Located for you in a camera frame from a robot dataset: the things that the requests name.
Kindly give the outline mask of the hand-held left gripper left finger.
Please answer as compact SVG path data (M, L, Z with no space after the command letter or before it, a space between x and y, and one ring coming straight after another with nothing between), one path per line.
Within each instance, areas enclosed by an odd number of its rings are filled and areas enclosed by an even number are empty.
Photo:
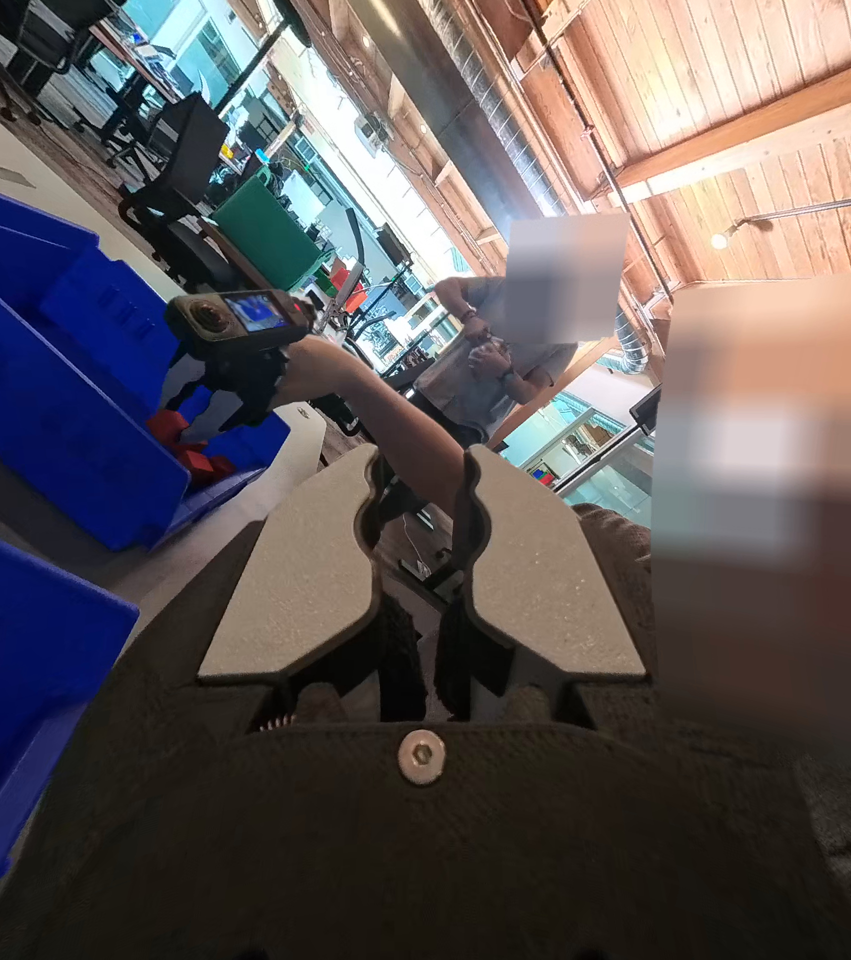
M362 444L270 511L199 681L291 681L373 621L382 600L381 472L379 450Z

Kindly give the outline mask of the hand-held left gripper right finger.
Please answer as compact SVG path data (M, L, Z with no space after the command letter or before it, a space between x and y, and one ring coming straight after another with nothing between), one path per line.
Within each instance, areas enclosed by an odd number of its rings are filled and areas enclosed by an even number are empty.
M465 453L463 605L479 682L636 682L647 671L573 509L483 445Z

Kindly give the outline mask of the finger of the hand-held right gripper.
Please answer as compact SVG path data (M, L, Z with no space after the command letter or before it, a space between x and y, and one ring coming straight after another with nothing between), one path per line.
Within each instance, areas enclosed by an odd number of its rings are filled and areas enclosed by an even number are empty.
M243 408L241 396L233 391L216 390L198 416L179 434L178 445L204 445L225 432L227 422Z
M166 371L160 389L158 405L171 405L183 390L202 380L206 363L196 358L179 358Z

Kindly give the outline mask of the blue plastic bin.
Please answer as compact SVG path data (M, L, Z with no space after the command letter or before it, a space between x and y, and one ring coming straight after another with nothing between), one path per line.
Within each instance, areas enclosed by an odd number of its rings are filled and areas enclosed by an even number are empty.
M113 551L153 548L255 482L278 414L211 443L199 488L149 432L177 342L166 301L99 237L0 194L0 461Z
M134 604L0 540L0 879L139 618Z

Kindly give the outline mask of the green partition panel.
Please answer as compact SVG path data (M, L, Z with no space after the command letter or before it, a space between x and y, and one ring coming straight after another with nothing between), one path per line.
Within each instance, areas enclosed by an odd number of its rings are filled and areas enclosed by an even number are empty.
M211 214L211 221L264 279L292 292L315 274L322 251L282 206L267 180L246 180Z

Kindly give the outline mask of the red chair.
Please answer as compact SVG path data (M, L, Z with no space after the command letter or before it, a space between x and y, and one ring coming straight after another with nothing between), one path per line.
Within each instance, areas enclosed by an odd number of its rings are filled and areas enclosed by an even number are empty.
M362 282L361 274L354 278L352 274L355 270L347 270L340 267L330 276L336 296L334 301L337 303L342 300L341 309L346 314L353 314L367 299L367 292Z

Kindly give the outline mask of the black pole stand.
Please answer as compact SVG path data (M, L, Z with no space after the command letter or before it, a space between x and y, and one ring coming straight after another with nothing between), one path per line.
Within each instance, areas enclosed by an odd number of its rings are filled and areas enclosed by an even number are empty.
M290 32L304 49L312 48L312 38L294 3L290 1L274 1L273 5L278 14L278 21L275 27L267 32L264 40L256 47L255 53L249 62L242 69L238 77L229 85L226 93L216 103L213 109L219 117L227 114L237 96L264 63L272 48L285 33Z

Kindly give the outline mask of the black ceiling panel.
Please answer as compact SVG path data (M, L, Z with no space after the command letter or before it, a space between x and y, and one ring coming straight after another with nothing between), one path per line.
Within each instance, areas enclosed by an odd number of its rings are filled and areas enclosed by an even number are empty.
M504 239L567 211L452 2L355 1L352 10Z

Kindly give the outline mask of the ceiling spot lamp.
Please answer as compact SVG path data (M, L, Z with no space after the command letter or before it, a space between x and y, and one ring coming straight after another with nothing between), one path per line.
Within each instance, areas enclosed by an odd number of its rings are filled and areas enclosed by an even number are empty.
M779 218L775 214L768 216L752 215L736 219L723 231L713 234L710 237L710 244L713 249L722 251L728 249L733 238L742 232L769 234L775 230L777 219Z

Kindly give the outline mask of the silver ventilation duct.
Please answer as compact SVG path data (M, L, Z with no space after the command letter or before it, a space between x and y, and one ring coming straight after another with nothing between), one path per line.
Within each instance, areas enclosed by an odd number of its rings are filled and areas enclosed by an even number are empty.
M512 224L540 217L594 213L565 185L527 129L516 97L496 78L452 2L413 2L412 49L423 55L414 98L491 224L508 239Z

